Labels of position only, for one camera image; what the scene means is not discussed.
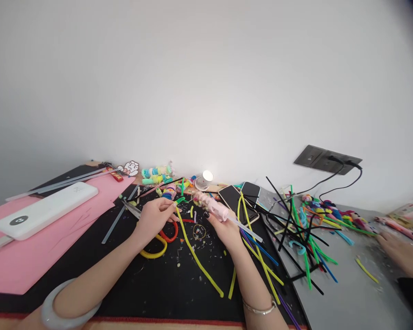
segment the hand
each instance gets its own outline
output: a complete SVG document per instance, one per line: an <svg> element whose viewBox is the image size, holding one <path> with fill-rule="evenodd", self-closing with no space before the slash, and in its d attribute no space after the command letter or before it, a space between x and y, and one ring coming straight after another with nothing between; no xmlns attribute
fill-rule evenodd
<svg viewBox="0 0 413 330"><path fill-rule="evenodd" d="M179 221L173 214L175 211L176 204L169 199L158 198L148 202L142 208L134 234L148 244L162 230L166 221Z"/></svg>
<svg viewBox="0 0 413 330"><path fill-rule="evenodd" d="M376 236L376 239L390 258L393 259L409 277L413 278L413 245L402 241L386 231Z"/></svg>
<svg viewBox="0 0 413 330"><path fill-rule="evenodd" d="M212 213L205 212L205 216L216 230L217 236L225 244L230 253L245 249L240 237L239 226L231 220L220 222Z"/></svg>

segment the black table mat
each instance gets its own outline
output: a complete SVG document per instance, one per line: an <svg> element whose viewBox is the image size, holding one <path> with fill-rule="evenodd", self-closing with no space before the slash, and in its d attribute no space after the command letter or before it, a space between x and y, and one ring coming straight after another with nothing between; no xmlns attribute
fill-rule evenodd
<svg viewBox="0 0 413 330"><path fill-rule="evenodd" d="M123 196L129 196L134 188L135 185L129 186ZM142 209L147 201L157 197L155 192L142 197L138 208ZM185 197L187 200L191 199L190 195L185 195ZM192 205L194 205L192 202L179 205L179 208L182 208L182 218L190 218ZM78 277L127 239L133 232L137 220L125 210L106 244L101 244L122 207L124 207L122 202L119 199L116 200L115 207L100 216L27 293L22 296L0 294L0 313L32 312L43 303L45 297L56 286ZM218 292L199 269L186 242L180 242L180 239L184 237L179 225L177 239L168 244L167 251L162 257L145 259L138 255L131 262L103 300L96 316L244 322L238 282L235 284L232 300L227 298L234 269L231 257L229 253L225 256L224 250L226 249L208 220L203 217L203 210L194 206L193 214L194 211L197 212L197 222L206 229L206 236L201 242L196 241L193 237L194 224L185 222L187 236L200 262L223 290L224 298L220 298ZM263 221L256 221L252 227L263 238L270 255L276 258ZM172 237L173 225L166 224L164 232L168 237ZM145 250L155 253L161 249L161 242L153 239ZM254 257L253 260L269 288L260 263ZM279 267L276 267L268 258L264 257L264 260L281 279L287 278L281 263ZM304 313L293 288L280 286L275 280L272 282L280 290L298 323L306 325ZM280 306L279 309L286 322L292 324L283 307Z"/></svg>

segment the silver bracelet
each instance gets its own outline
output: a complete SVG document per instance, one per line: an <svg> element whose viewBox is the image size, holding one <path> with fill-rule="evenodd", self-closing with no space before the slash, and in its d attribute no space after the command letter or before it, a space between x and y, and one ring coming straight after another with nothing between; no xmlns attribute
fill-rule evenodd
<svg viewBox="0 0 413 330"><path fill-rule="evenodd" d="M274 297L272 297L272 295L271 295L272 307L269 308L269 309L267 309L267 310L264 310L264 311L260 311L260 310L258 310L258 309L252 308L250 305L248 305L248 304L246 303L246 301L245 301L244 299L242 299L242 300L243 300L243 305L244 305L247 309L249 309L251 312L253 312L253 313L255 313L255 314L266 315L266 314L269 314L270 312L272 312L272 311L275 309L275 307L277 307L277 304L275 303Z"/></svg>
<svg viewBox="0 0 413 330"><path fill-rule="evenodd" d="M100 308L101 302L98 303L94 308L92 308L86 314L79 316L75 319L63 319L58 316L53 308L53 303L55 297L59 294L61 290L63 290L69 283L73 280L68 280L58 287L56 287L51 293L46 297L45 301L42 305L42 323L43 325L49 330L69 330L76 328L80 325L85 324L90 318L98 311Z"/></svg>

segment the gray table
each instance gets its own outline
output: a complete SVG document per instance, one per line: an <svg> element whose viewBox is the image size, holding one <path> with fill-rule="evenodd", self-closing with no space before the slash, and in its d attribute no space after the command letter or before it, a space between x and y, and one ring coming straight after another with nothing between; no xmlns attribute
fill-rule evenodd
<svg viewBox="0 0 413 330"><path fill-rule="evenodd" d="M270 208L275 203L273 197L278 199L275 193L262 188L259 201ZM301 202L295 203L297 207L301 205ZM366 220L372 220L375 216L383 216L374 211L342 205L337 205L337 207L340 210L353 209ZM274 207L272 213L285 218L288 215L279 205ZM374 221L372 226L379 231L390 231L413 243L389 227ZM413 313L396 282L396 279L403 277L404 273L386 256L375 239L350 229L343 230L343 233L355 242L354 246L349 246L337 234L332 235L322 229L315 229L312 232L330 245L327 247L318 243L329 257L339 263L339 265L328 264L339 283L335 283L328 273L323 273L319 269L311 274L312 280L324 292L323 296L315 288L309 290L306 278L294 282L312 330L413 329ZM274 245L278 248L278 240L275 240ZM297 254L298 249L289 248L288 244L284 246L287 246L288 251L305 269L303 257ZM300 273L285 252L281 251L279 255L290 277ZM361 270L355 261L357 255L379 284L372 281Z"/></svg>

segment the electrical outlet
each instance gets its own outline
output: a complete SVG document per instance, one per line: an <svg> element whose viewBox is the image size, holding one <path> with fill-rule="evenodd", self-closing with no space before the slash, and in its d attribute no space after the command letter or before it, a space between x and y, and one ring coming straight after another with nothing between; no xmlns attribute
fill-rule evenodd
<svg viewBox="0 0 413 330"><path fill-rule="evenodd" d="M327 150L323 148L314 147L309 144L298 156L298 158L294 161L294 164L306 167L313 167L313 165L321 158L321 156L326 151Z"/></svg>
<svg viewBox="0 0 413 330"><path fill-rule="evenodd" d="M339 154L334 151L314 147L309 144L294 161L294 163L297 165L311 167L316 170L336 173L341 169L342 165L334 160L330 160L330 156L336 157L342 162L347 162L349 160L355 164L359 164L362 161L362 159L360 158L348 156L345 154ZM351 165L344 165L344 168L338 174L346 175L351 171L352 168L353 166Z"/></svg>
<svg viewBox="0 0 413 330"><path fill-rule="evenodd" d="M330 173L336 173L338 172L342 165L334 160L330 160L329 157L333 156L338 158L339 160L343 161L342 157L344 156L343 154L338 154L333 151L326 150L324 155L312 166L312 168L316 170L321 170L325 172L330 172Z"/></svg>

